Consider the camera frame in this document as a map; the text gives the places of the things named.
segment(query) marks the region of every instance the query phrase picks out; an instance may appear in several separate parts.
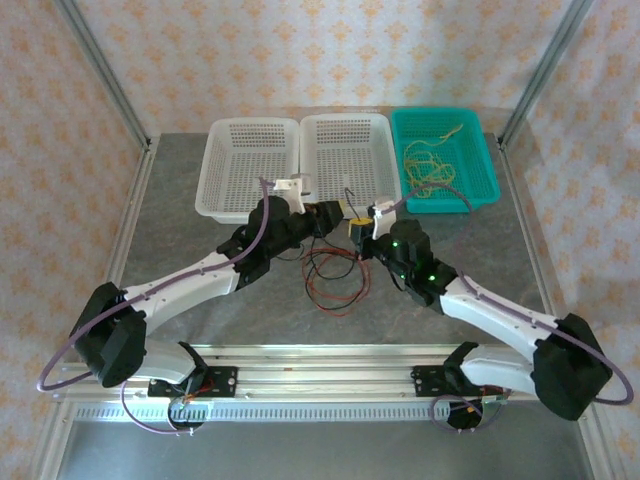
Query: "patterned wall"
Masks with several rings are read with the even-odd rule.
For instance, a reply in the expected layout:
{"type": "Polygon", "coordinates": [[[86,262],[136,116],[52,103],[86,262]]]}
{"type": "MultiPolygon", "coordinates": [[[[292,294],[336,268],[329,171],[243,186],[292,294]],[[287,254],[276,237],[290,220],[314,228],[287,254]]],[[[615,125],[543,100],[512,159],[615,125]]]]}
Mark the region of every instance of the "patterned wall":
{"type": "Polygon", "coordinates": [[[43,365],[102,281],[139,148],[49,0],[0,2],[0,478],[27,478],[43,365]]]}
{"type": "MultiPolygon", "coordinates": [[[[554,303],[588,319],[640,394],[640,10],[596,2],[511,149],[557,279],[554,303]]],[[[622,395],[611,382],[607,396],[622,395]]],[[[640,472],[640,402],[605,409],[626,477],[640,472]]]]}
{"type": "Polygon", "coordinates": [[[482,107],[515,106],[569,3],[79,2],[152,135],[327,105],[473,106],[497,130],[482,107]]]}

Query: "cable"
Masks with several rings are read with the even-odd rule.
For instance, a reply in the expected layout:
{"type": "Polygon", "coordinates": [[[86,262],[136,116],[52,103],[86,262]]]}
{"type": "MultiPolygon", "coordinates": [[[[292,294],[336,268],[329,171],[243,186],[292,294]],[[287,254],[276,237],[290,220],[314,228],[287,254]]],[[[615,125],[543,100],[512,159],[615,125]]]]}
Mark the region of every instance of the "cable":
{"type": "MultiPolygon", "coordinates": [[[[411,149],[416,145],[427,145],[428,147],[442,145],[461,128],[462,125],[457,130],[454,129],[447,135],[440,137],[443,141],[437,145],[430,144],[424,140],[416,140],[407,145],[404,149],[402,163],[411,188],[416,188],[425,182],[438,182],[445,185],[453,183],[456,178],[456,170],[452,164],[444,163],[437,154],[432,153],[430,150],[415,150],[411,152],[411,149]]],[[[422,188],[416,196],[426,199],[431,197],[433,191],[433,187],[422,188]]]]}
{"type": "Polygon", "coordinates": [[[349,187],[344,187],[344,198],[347,199],[347,204],[349,205],[349,208],[351,208],[351,211],[354,213],[354,215],[356,216],[356,218],[358,220],[361,220],[360,215],[358,215],[358,212],[356,212],[356,209],[353,207],[353,204],[351,203],[351,199],[349,198],[349,194],[351,194],[352,197],[355,197],[356,195],[351,191],[351,189],[349,189],[349,187]]]}
{"type": "MultiPolygon", "coordinates": [[[[394,205],[392,205],[391,207],[389,207],[386,210],[384,210],[382,212],[382,214],[384,215],[384,214],[390,213],[390,212],[392,212],[394,210],[398,210],[409,198],[411,198],[414,195],[416,195],[421,189],[429,188],[429,187],[433,187],[433,186],[444,188],[445,190],[448,190],[451,193],[453,193],[456,197],[458,197],[460,200],[462,200],[464,202],[464,204],[467,206],[467,209],[469,210],[469,213],[470,214],[473,213],[473,207],[471,206],[471,203],[469,202],[467,197],[465,197],[461,192],[459,192],[458,190],[456,190],[455,188],[453,188],[453,187],[451,187],[449,185],[438,184],[438,183],[435,183],[435,182],[427,182],[427,183],[425,183],[425,184],[423,184],[423,185],[411,190],[411,192],[409,192],[407,195],[405,195],[403,198],[401,198],[394,205]]],[[[464,237],[467,236],[467,233],[468,233],[470,227],[471,227],[471,222],[469,221],[467,223],[467,226],[465,227],[464,231],[462,232],[462,234],[460,235],[460,237],[456,241],[456,246],[459,246],[460,241],[464,237]]],[[[456,273],[458,274],[458,277],[460,278],[462,283],[465,285],[465,287],[473,295],[476,296],[476,299],[482,300],[485,303],[493,306],[494,308],[497,308],[498,310],[502,310],[503,312],[505,312],[507,314],[513,315],[514,317],[522,320],[525,323],[528,323],[528,324],[536,326],[536,327],[540,327],[543,330],[546,330],[547,332],[549,332],[549,333],[551,333],[553,335],[557,335],[558,337],[562,338],[563,340],[566,340],[567,342],[572,343],[573,345],[581,348],[582,350],[587,352],[589,355],[594,357],[596,360],[598,360],[600,363],[603,363],[608,368],[610,368],[617,375],[617,377],[620,379],[620,381],[622,382],[622,384],[623,384],[623,386],[625,388],[625,391],[626,391],[626,395],[625,395],[625,397],[623,399],[620,399],[620,400],[617,400],[617,399],[612,400],[612,399],[608,399],[608,398],[595,398],[593,400],[594,402],[601,403],[601,404],[604,404],[604,405],[616,405],[616,406],[625,406],[625,405],[629,405],[631,402],[633,402],[635,394],[634,394],[633,386],[631,385],[631,382],[626,377],[624,372],[620,369],[620,367],[618,367],[615,363],[613,363],[611,360],[609,360],[603,354],[598,352],[593,347],[587,345],[583,341],[578,340],[577,338],[574,338],[571,335],[568,335],[568,334],[564,333],[563,331],[558,330],[557,328],[549,326],[544,322],[536,322],[534,318],[532,318],[532,317],[530,317],[528,315],[525,315],[525,314],[523,314],[523,313],[521,313],[521,312],[519,312],[517,310],[514,310],[511,307],[509,307],[507,305],[504,305],[503,303],[501,303],[501,302],[499,302],[497,300],[494,300],[493,298],[487,297],[486,295],[482,294],[477,289],[475,289],[473,287],[473,285],[471,285],[471,283],[465,277],[464,272],[461,269],[456,268],[456,273]]]]}
{"type": "Polygon", "coordinates": [[[163,430],[161,428],[155,428],[155,427],[152,427],[151,425],[147,425],[146,423],[143,423],[140,420],[138,420],[136,417],[134,417],[133,413],[131,413],[131,410],[129,410],[129,407],[127,407],[127,403],[124,401],[124,390],[126,387],[127,387],[127,381],[125,380],[124,382],[122,382],[122,386],[120,387],[120,403],[122,404],[122,409],[124,410],[124,413],[127,414],[127,416],[131,419],[133,423],[135,423],[138,427],[142,428],[143,430],[146,430],[147,432],[157,433],[158,435],[180,436],[180,433],[181,433],[180,430],[175,428],[173,425],[171,425],[171,423],[169,423],[169,425],[173,430],[163,430]]]}
{"type": "Polygon", "coordinates": [[[344,248],[340,248],[340,247],[336,247],[335,245],[329,243],[326,239],[322,239],[327,245],[329,245],[331,248],[335,249],[337,251],[336,255],[343,257],[343,258],[347,258],[349,260],[351,260],[351,265],[349,266],[349,269],[344,272],[341,275],[337,275],[335,277],[328,277],[326,275],[323,275],[320,273],[318,266],[315,263],[315,258],[321,253],[319,249],[314,248],[315,243],[316,243],[316,238],[313,237],[313,240],[311,240],[311,249],[309,250],[309,252],[314,252],[311,255],[308,253],[307,255],[305,255],[303,258],[309,257],[309,262],[307,262],[307,265],[311,264],[313,265],[312,269],[316,271],[316,274],[322,278],[323,280],[341,280],[345,277],[347,277],[352,271],[353,268],[356,265],[356,257],[354,254],[352,254],[351,252],[349,252],[348,250],[345,250],[344,248]]]}
{"type": "Polygon", "coordinates": [[[429,143],[429,142],[425,142],[424,140],[418,140],[418,142],[424,143],[425,145],[428,145],[429,147],[439,147],[440,145],[445,143],[447,140],[449,140],[449,137],[451,137],[454,133],[458,133],[460,130],[462,130],[462,127],[464,127],[463,123],[461,123],[457,127],[453,127],[453,130],[451,130],[449,133],[446,133],[446,134],[441,135],[440,137],[438,137],[438,138],[441,139],[441,141],[438,142],[438,143],[429,143]]]}
{"type": "MultiPolygon", "coordinates": [[[[506,390],[504,393],[506,398],[509,398],[509,395],[511,395],[511,391],[510,390],[506,390]]],[[[496,411],[496,413],[493,414],[493,416],[487,420],[487,423],[485,423],[484,425],[478,425],[477,427],[473,427],[470,428],[468,430],[463,430],[463,429],[456,429],[456,428],[448,428],[445,427],[444,425],[441,425],[440,422],[436,421],[436,415],[435,415],[435,407],[436,404],[440,401],[440,400],[455,400],[457,402],[462,402],[464,403],[467,407],[472,408],[473,411],[475,413],[477,413],[480,417],[483,417],[483,412],[480,411],[480,409],[478,407],[476,407],[473,403],[471,403],[469,400],[467,400],[464,397],[459,397],[458,395],[440,395],[436,398],[434,398],[431,403],[429,404],[429,418],[431,419],[431,423],[433,425],[435,425],[437,428],[439,428],[440,430],[442,430],[443,432],[448,432],[448,433],[473,433],[476,432],[478,430],[483,430],[489,426],[491,426],[497,419],[498,417],[501,415],[502,413],[502,407],[503,405],[499,405],[498,406],[498,410],[496,411]]]]}
{"type": "MultiPolygon", "coordinates": [[[[351,313],[351,309],[348,310],[347,312],[342,312],[342,313],[335,313],[337,310],[342,310],[345,309],[351,305],[353,305],[356,302],[361,301],[362,299],[364,299],[370,289],[371,289],[371,271],[369,270],[369,266],[367,264],[365,264],[364,262],[362,262],[360,259],[358,259],[356,257],[356,255],[354,253],[351,253],[347,250],[341,249],[341,248],[337,248],[337,247],[332,247],[332,248],[316,248],[316,249],[311,249],[303,258],[306,259],[307,257],[310,258],[310,261],[307,262],[306,264],[304,262],[302,262],[301,267],[302,267],[302,276],[304,278],[305,281],[305,292],[307,294],[307,296],[309,297],[309,299],[314,303],[314,305],[319,309],[322,310],[325,313],[328,313],[329,315],[332,315],[334,317],[344,317],[346,315],[348,315],[349,313],[351,313]],[[321,256],[321,255],[327,255],[327,257],[320,263],[320,265],[316,265],[315,262],[313,262],[313,258],[317,257],[317,256],[321,256]],[[348,258],[350,260],[352,260],[352,266],[349,269],[349,271],[347,272],[350,273],[353,270],[353,266],[357,263],[358,266],[360,267],[360,272],[362,274],[362,285],[360,286],[360,289],[348,296],[338,296],[338,295],[332,295],[326,292],[322,292],[320,290],[318,290],[315,285],[314,285],[314,278],[316,276],[321,276],[320,274],[320,269],[331,259],[336,258],[336,257],[342,257],[342,258],[348,258]],[[309,266],[312,265],[312,267],[309,269],[309,272],[305,272],[305,266],[309,266]],[[315,295],[318,295],[322,298],[326,298],[326,299],[330,299],[330,300],[336,300],[336,301],[343,301],[346,302],[344,304],[341,304],[339,306],[335,306],[335,307],[328,307],[325,305],[320,304],[316,298],[315,295]]],[[[346,275],[340,275],[338,277],[322,277],[322,278],[326,278],[329,280],[337,280],[339,278],[344,278],[346,275]]]]}
{"type": "Polygon", "coordinates": [[[124,301],[122,303],[119,303],[119,304],[109,308],[108,310],[105,310],[100,315],[98,315],[94,319],[92,319],[89,322],[87,322],[86,324],[84,324],[78,330],[76,330],[76,332],[69,337],[69,339],[65,342],[65,344],[53,355],[53,357],[51,357],[51,360],[49,360],[49,362],[45,365],[44,369],[40,373],[40,376],[38,377],[38,382],[36,384],[36,388],[41,392],[50,392],[52,390],[58,390],[60,388],[67,387],[69,385],[73,385],[74,383],[79,382],[80,380],[84,380],[85,378],[91,376],[91,372],[85,372],[85,373],[77,375],[77,376],[75,376],[73,378],[70,378],[68,380],[64,380],[62,382],[59,382],[59,383],[56,383],[56,384],[53,384],[53,385],[45,385],[45,381],[47,380],[47,377],[49,376],[49,374],[53,370],[53,367],[55,367],[56,364],[63,357],[63,355],[65,353],[67,353],[67,351],[71,347],[73,347],[73,345],[83,335],[85,335],[87,332],[89,332],[98,323],[106,320],[107,318],[111,317],[113,314],[118,313],[119,311],[121,311],[121,310],[123,310],[123,309],[125,309],[125,308],[127,308],[127,307],[129,307],[131,305],[134,305],[134,304],[140,302],[141,300],[147,299],[147,298],[151,297],[152,295],[155,295],[156,293],[160,292],[161,290],[163,290],[163,289],[165,289],[165,288],[167,288],[167,287],[169,287],[169,286],[171,286],[171,285],[173,285],[173,284],[175,284],[177,282],[180,282],[180,281],[182,281],[182,280],[184,280],[186,278],[193,277],[195,275],[202,275],[204,273],[220,270],[221,268],[224,268],[224,267],[227,267],[229,265],[235,264],[236,262],[242,260],[247,255],[249,255],[258,246],[258,243],[262,239],[262,236],[264,235],[264,232],[267,229],[267,223],[269,222],[269,193],[267,191],[267,187],[268,186],[273,186],[273,183],[267,182],[264,178],[260,177],[260,186],[262,187],[262,198],[263,198],[262,222],[260,223],[260,229],[258,230],[256,238],[251,242],[251,244],[249,244],[249,246],[243,252],[239,253],[238,255],[236,255],[234,258],[232,258],[230,260],[227,260],[227,261],[224,261],[222,263],[219,263],[218,265],[210,265],[210,266],[204,267],[204,268],[197,268],[197,269],[194,269],[194,270],[189,270],[187,272],[181,273],[180,275],[176,275],[175,277],[171,277],[171,278],[165,280],[164,282],[156,285],[155,287],[149,289],[145,293],[137,295],[137,296],[135,296],[135,297],[133,297],[133,298],[131,298],[129,300],[126,300],[126,301],[124,301]]]}

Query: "metal table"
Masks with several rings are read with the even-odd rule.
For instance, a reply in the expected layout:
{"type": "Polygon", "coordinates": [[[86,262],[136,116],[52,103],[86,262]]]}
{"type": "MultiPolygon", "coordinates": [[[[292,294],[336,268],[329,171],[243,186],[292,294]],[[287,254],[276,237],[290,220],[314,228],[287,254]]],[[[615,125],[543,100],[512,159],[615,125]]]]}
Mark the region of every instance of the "metal table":
{"type": "MultiPolygon", "coordinates": [[[[502,197],[473,215],[473,229],[460,242],[460,250],[454,243],[468,215],[416,218],[442,260],[454,265],[464,261],[466,273],[483,286],[543,310],[505,160],[495,137],[485,138],[502,197]]],[[[195,212],[205,142],[206,134],[160,138],[120,285],[144,283],[188,266],[236,228],[195,212]]],[[[346,225],[329,240],[351,248],[346,225]]],[[[271,272],[255,284],[184,312],[152,334],[166,341],[253,345],[204,348],[202,354],[211,364],[240,366],[238,387],[244,393],[236,398],[236,406],[244,418],[256,421],[214,422],[192,439],[154,436],[123,423],[113,389],[79,385],[66,399],[60,397],[64,401],[52,413],[43,443],[55,447],[43,456],[44,471],[56,472],[63,480],[176,475],[225,480],[593,478],[585,450],[587,442],[591,452],[590,443],[581,437],[579,423],[565,422],[523,399],[516,399],[517,404],[506,408],[504,417],[483,433],[449,435],[426,424],[424,402],[413,398],[410,366],[441,363],[451,347],[437,344],[496,341],[464,322],[418,307],[393,287],[386,269],[370,263],[369,297],[344,318],[328,316],[310,302],[299,262],[274,260],[271,272]],[[309,378],[300,381],[305,375],[309,378]],[[270,401],[285,401],[286,406],[264,403],[270,401]],[[316,416],[320,410],[332,413],[330,422],[298,417],[262,421],[273,409],[307,409],[316,416]],[[377,413],[362,421],[363,411],[377,413]]],[[[355,288],[355,277],[344,281],[345,291],[355,288]]],[[[66,374],[83,368],[71,366],[66,374]]],[[[143,382],[131,382],[130,401],[135,402],[131,394],[144,388],[143,382]]],[[[229,416],[224,403],[214,403],[219,418],[229,416]]],[[[145,400],[137,407],[134,411],[143,417],[151,414],[147,420],[162,418],[166,409],[145,400]]]]}

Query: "gray tabletop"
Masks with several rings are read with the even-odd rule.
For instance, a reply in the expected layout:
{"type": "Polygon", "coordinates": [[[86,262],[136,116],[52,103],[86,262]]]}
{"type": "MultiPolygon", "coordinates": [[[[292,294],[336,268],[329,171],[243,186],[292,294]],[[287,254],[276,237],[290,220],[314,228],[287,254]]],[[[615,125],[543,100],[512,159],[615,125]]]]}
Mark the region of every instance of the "gray tabletop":
{"type": "MultiPolygon", "coordinates": [[[[455,248],[467,214],[415,215],[443,261],[459,266],[484,287],[529,308],[542,300],[515,205],[493,135],[485,137],[502,190],[501,199],[473,215],[473,227],[455,248]]],[[[202,217],[194,208],[206,134],[162,135],[144,195],[121,285],[160,278],[200,260],[237,228],[202,217]]],[[[406,212],[401,216],[409,217],[406,212]]],[[[346,222],[328,240],[352,249],[346,222]]],[[[495,343],[466,323],[419,307],[395,289],[389,273],[371,261],[372,286],[366,299],[343,318],[318,310],[306,296],[298,261],[274,260],[271,271],[239,292],[204,302],[156,330],[158,340],[192,344],[456,344],[495,343]]],[[[336,271],[343,265],[336,263],[336,271]]],[[[334,288],[357,290],[358,274],[334,288]]]]}

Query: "black wire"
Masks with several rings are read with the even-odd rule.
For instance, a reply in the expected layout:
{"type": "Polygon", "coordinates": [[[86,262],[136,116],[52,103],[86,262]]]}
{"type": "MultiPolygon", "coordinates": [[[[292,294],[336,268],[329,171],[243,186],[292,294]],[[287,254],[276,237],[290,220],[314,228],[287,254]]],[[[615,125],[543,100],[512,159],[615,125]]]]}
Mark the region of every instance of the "black wire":
{"type": "Polygon", "coordinates": [[[293,257],[293,258],[282,258],[282,257],[280,257],[280,256],[276,255],[276,258],[277,258],[278,260],[282,260],[283,262],[294,262],[294,261],[296,261],[296,260],[300,260],[300,259],[302,258],[302,255],[304,254],[304,250],[305,250],[305,249],[304,249],[304,245],[300,244],[300,245],[298,245],[298,246],[297,246],[297,247],[295,247],[295,248],[299,248],[299,249],[300,249],[300,253],[298,253],[298,256],[297,256],[297,257],[293,257]]]}
{"type": "Polygon", "coordinates": [[[404,292],[404,288],[402,288],[402,287],[400,287],[400,285],[398,285],[398,280],[396,280],[396,276],[393,274],[393,272],[391,271],[391,268],[389,268],[388,266],[387,266],[387,271],[389,272],[389,276],[391,277],[391,281],[396,286],[396,288],[398,290],[400,290],[401,292],[404,292]]]}
{"type": "Polygon", "coordinates": [[[360,220],[360,215],[358,215],[358,212],[356,212],[356,209],[353,207],[352,203],[351,203],[351,199],[349,198],[349,194],[351,194],[352,196],[356,196],[350,189],[349,187],[344,187],[344,197],[347,199],[347,204],[349,205],[349,208],[351,208],[351,211],[356,215],[356,218],[358,220],[360,220]]]}
{"type": "MultiPolygon", "coordinates": [[[[342,253],[318,252],[318,253],[316,253],[315,255],[316,255],[316,256],[319,256],[319,255],[337,255],[337,256],[341,256],[341,257],[345,257],[345,258],[347,258],[347,255],[346,255],[346,254],[342,254],[342,253]]],[[[350,307],[350,306],[351,306],[351,305],[353,305],[356,301],[358,301],[358,299],[360,298],[360,295],[362,295],[362,293],[365,291],[365,286],[366,286],[365,282],[367,281],[367,279],[366,279],[366,274],[365,274],[365,272],[364,272],[364,271],[362,271],[362,288],[360,288],[360,291],[358,291],[358,293],[357,293],[357,295],[356,295],[355,297],[353,297],[353,298],[352,298],[351,300],[349,300],[347,303],[342,304],[342,305],[339,305],[339,306],[337,306],[337,307],[325,307],[324,305],[321,305],[321,304],[320,304],[320,303],[319,303],[319,302],[318,302],[318,301],[313,297],[313,294],[311,293],[311,290],[310,290],[310,288],[309,288],[309,280],[311,279],[311,274],[314,272],[314,270],[315,270],[315,272],[316,272],[316,274],[317,274],[317,275],[319,275],[319,274],[320,274],[320,272],[318,272],[318,270],[317,270],[317,269],[318,269],[318,267],[317,267],[317,266],[315,266],[315,264],[314,264],[314,267],[312,267],[311,269],[309,269],[309,272],[307,273],[307,278],[305,279],[305,282],[304,282],[304,290],[305,290],[305,292],[307,293],[307,296],[309,297],[309,299],[314,303],[314,305],[316,305],[316,306],[318,306],[318,307],[320,307],[320,308],[322,308],[322,309],[324,309],[324,310],[331,310],[331,311],[334,311],[334,310],[342,310],[343,308],[350,307]]]]}
{"type": "MultiPolygon", "coordinates": [[[[353,269],[356,266],[357,259],[355,258],[355,255],[350,253],[350,252],[348,252],[344,248],[336,247],[335,245],[329,243],[326,238],[323,238],[322,240],[324,241],[324,243],[329,245],[331,248],[335,248],[336,250],[342,250],[345,253],[315,252],[315,253],[312,253],[311,255],[309,255],[309,261],[307,262],[307,265],[311,264],[312,265],[311,271],[315,270],[317,272],[317,275],[320,278],[322,278],[323,280],[340,280],[342,278],[345,278],[346,276],[348,276],[353,271],[353,269]],[[320,273],[320,271],[318,270],[318,265],[316,265],[316,262],[315,262],[315,257],[318,257],[320,255],[334,255],[334,256],[346,258],[348,260],[351,260],[351,266],[349,267],[349,269],[345,273],[343,273],[341,275],[337,275],[335,277],[322,275],[320,273]]],[[[316,237],[313,237],[313,240],[311,240],[311,249],[310,249],[310,251],[313,251],[315,243],[316,243],[316,237]]]]}

